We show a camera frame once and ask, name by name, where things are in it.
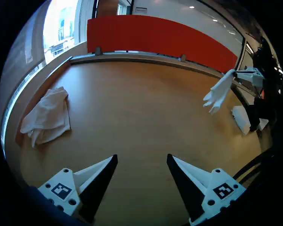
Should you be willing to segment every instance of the person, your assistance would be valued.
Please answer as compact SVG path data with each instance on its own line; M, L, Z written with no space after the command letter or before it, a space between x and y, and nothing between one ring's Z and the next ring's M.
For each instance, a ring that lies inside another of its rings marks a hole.
M268 119L270 125L277 120L276 108L280 95L283 95L283 77L278 70L276 60L273 58L266 39L261 37L261 47L253 55L253 65L264 76L263 98L256 96L254 104L246 107L246 112L251 124L250 131L255 131L260 123L260 118Z

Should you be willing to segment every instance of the folded towel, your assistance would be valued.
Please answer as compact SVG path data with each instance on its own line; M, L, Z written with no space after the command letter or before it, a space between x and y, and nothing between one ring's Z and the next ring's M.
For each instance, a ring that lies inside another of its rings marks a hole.
M248 115L246 113L246 110L243 106L234 106L232 109L232 115L235 118L235 121L238 125L238 127L241 129L242 133L244 135L247 135L250 131L251 123L249 122ZM259 129L262 131L264 127L267 125L268 120L267 119L259 119Z
M203 98L204 101L207 101L207 103L203 105L204 107L214 103L209 113L214 114L215 112L219 111L226 98L226 95L229 92L229 89L231 88L234 72L234 69L229 70Z
M21 133L31 138L32 147L51 141L70 130L69 115L63 87L49 89L22 121Z

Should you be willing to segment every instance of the crumpled towel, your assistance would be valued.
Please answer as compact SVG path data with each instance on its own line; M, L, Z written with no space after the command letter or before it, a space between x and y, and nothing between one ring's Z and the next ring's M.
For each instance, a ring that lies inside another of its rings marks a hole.
M31 145L51 141L70 130L69 115L63 87L49 89L22 121L21 133L27 133Z
M203 98L204 101L207 101L203 106L209 106L213 104L209 113L214 114L219 111L222 103L225 100L226 95L231 88L233 81L234 69L229 70L217 83L211 88L211 91Z

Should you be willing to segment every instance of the ceiling light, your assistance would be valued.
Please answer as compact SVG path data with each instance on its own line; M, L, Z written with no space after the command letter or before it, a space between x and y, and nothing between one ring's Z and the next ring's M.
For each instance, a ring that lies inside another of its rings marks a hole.
M252 52L252 54L254 53L252 48L249 46L249 44L247 43L246 46L249 48L249 50Z

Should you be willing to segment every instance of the screw hole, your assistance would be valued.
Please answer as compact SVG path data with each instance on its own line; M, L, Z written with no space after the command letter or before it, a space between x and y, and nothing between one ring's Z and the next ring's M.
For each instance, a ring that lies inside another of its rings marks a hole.
M69 204L74 206L75 204L77 204L77 202L74 199L69 200Z
M58 208L59 210L64 211L64 208L63 208L62 206L60 206L60 205L58 205L57 208Z
M214 201L214 200L209 200L209 201L208 201L208 205L209 205L209 206L212 206L212 205L214 205L214 204L215 204L215 201Z

